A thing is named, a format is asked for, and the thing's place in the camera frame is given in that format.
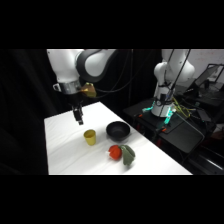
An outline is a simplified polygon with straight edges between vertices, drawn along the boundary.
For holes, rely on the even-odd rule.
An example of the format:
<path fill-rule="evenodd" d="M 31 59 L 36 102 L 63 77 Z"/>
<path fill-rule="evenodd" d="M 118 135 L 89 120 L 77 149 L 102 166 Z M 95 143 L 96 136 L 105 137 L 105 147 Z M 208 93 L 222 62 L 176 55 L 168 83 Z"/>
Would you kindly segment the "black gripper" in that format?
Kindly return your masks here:
<path fill-rule="evenodd" d="M 68 103 L 73 108 L 73 114 L 76 121 L 78 121 L 79 125 L 83 125 L 83 112 L 82 108 L 80 108 L 83 103 L 83 96 L 80 94 L 69 95 Z"/>

